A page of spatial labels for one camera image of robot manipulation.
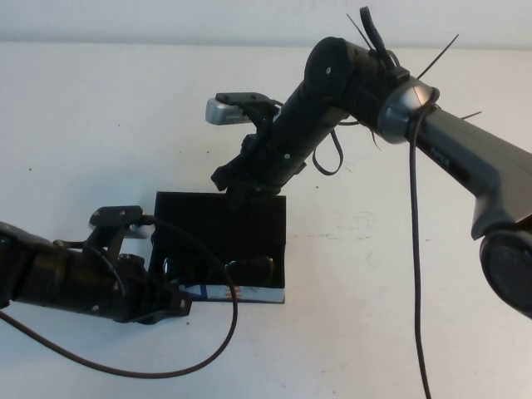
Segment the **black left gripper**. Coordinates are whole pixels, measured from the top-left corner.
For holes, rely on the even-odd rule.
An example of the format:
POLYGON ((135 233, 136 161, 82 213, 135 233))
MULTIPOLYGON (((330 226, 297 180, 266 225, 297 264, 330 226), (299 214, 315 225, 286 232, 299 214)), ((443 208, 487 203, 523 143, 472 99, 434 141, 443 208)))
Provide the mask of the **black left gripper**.
POLYGON ((137 255, 120 255, 117 272, 124 292, 113 300, 113 317, 118 323, 158 323, 190 314, 191 300, 181 291, 164 285, 145 269, 137 255))

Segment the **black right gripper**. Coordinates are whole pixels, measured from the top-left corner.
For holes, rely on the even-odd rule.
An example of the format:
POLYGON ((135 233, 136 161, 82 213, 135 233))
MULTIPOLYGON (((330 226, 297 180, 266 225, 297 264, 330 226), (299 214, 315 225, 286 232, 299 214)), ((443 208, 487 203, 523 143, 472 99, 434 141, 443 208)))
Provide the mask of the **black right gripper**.
POLYGON ((246 135, 235 158, 219 166, 211 175, 218 191, 227 190, 230 208, 239 208, 252 195, 276 195, 277 187, 265 183, 259 175, 265 170, 262 162, 269 152, 268 141, 271 132, 246 135))

